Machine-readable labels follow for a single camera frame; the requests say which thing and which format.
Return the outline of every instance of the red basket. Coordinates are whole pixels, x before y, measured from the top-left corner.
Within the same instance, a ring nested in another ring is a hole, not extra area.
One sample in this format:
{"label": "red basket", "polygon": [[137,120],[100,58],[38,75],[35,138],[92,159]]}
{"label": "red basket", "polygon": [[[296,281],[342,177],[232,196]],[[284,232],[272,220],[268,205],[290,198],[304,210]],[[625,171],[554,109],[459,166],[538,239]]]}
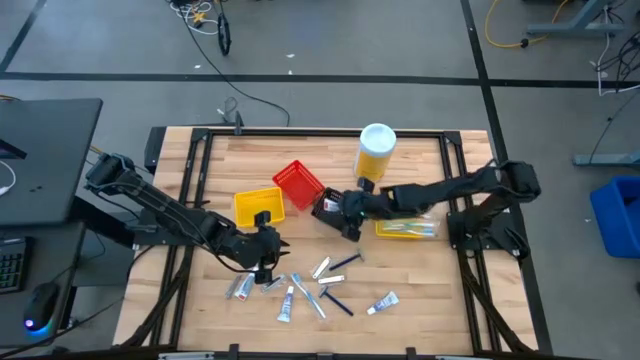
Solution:
{"label": "red basket", "polygon": [[324,185],[298,160],[273,177],[282,191],[299,209],[304,210],[324,191]]}

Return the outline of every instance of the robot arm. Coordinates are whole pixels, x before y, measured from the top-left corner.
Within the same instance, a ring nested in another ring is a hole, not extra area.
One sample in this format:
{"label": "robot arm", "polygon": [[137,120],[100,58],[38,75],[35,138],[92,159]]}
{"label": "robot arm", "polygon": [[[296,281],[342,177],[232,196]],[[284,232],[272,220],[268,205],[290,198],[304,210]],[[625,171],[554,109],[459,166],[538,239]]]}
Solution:
{"label": "robot arm", "polygon": [[266,226],[269,213],[256,215],[257,233],[247,234],[236,229],[231,220],[211,211],[190,209],[147,183],[135,172],[131,159],[122,155],[102,154],[96,165],[86,175],[85,188],[100,196],[123,194],[151,211],[158,224],[171,234],[191,239],[216,256],[225,267],[220,256],[225,256],[250,269],[258,266],[256,283],[272,280],[272,269],[281,255],[281,246],[288,246],[280,240],[274,228]]}
{"label": "robot arm", "polygon": [[[343,223],[337,228],[353,241],[358,241],[358,229],[365,219],[416,217],[442,201],[489,193],[490,196],[480,205],[452,214],[455,215],[452,217],[456,220],[454,226],[459,233],[467,238],[480,236],[505,209],[516,203],[533,201],[540,195],[540,185],[533,167],[515,161],[495,167],[485,166],[473,173],[429,185],[404,184],[383,187],[377,195],[372,194],[374,184],[369,180],[360,178],[358,185],[363,190],[347,190],[339,201]],[[494,235],[492,236],[497,237],[499,242],[505,236],[512,239],[517,237],[512,233],[504,235],[502,232]]]}

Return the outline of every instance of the concrete floor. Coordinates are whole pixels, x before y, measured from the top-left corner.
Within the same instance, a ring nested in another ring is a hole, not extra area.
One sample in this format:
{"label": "concrete floor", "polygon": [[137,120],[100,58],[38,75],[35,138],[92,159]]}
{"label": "concrete floor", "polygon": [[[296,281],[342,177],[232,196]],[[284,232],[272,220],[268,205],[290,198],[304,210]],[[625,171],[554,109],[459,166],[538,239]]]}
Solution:
{"label": "concrete floor", "polygon": [[[0,54],[14,41],[35,3],[0,0]],[[470,3],[490,79],[595,79],[589,61],[597,60],[603,38],[551,37],[526,50],[498,49],[482,36],[491,0]],[[625,34],[638,30],[633,18],[637,5],[631,3],[618,10],[629,25]],[[567,5],[560,20],[580,5]],[[504,1],[494,13],[491,33],[497,41],[519,41],[527,23],[548,22],[555,6]],[[225,73],[478,77],[457,1],[231,0],[225,9],[233,29],[229,57],[219,54],[214,38],[197,35]],[[612,49],[627,37],[617,36]],[[159,0],[138,0],[135,6],[125,0],[47,0],[7,71],[214,73],[181,20]],[[238,87],[287,108],[291,126],[360,127],[379,121],[395,128],[491,130],[479,86],[261,82]],[[640,353],[640,298],[634,284],[640,280],[640,263],[606,254],[589,193],[612,176],[636,173],[580,169],[570,161],[575,153],[590,152],[606,118],[629,95],[601,98],[596,89],[571,88],[492,90],[510,158],[532,163],[543,189],[538,200],[522,208],[554,352],[635,358]],[[105,104],[93,143],[138,163],[150,127],[218,122],[216,109],[228,96],[240,101],[247,125],[284,124],[279,111],[243,98],[220,82],[0,80],[0,93],[23,99],[102,98]],[[637,148],[638,111],[640,99],[615,120],[600,151]],[[100,204],[82,190],[79,194]],[[132,205],[126,199],[122,203]],[[95,244],[88,236],[86,251]],[[109,247],[102,261],[126,269],[130,260],[130,251]],[[122,296],[119,276],[104,279],[113,286],[83,288],[74,314],[86,316]],[[107,348],[118,312],[116,306],[87,324],[85,331],[72,332],[56,344],[74,350]]]}

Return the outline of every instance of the yellow cup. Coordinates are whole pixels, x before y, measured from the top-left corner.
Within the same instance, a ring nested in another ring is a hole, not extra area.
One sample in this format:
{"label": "yellow cup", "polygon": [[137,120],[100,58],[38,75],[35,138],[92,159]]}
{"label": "yellow cup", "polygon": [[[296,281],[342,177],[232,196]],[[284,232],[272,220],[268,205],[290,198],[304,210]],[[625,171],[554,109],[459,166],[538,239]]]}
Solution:
{"label": "yellow cup", "polygon": [[396,146],[396,134],[384,124],[371,124],[360,133],[360,148],[353,170],[356,177],[378,181],[384,175]]}

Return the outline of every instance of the computer mouse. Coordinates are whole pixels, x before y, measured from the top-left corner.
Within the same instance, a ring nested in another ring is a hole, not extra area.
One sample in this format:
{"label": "computer mouse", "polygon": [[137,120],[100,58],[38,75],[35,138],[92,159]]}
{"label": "computer mouse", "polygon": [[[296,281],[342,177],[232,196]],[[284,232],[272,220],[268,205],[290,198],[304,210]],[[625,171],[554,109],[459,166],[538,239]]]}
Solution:
{"label": "computer mouse", "polygon": [[47,326],[58,298],[58,285],[54,282],[40,284],[33,289],[24,310],[24,326],[29,331],[38,331]]}

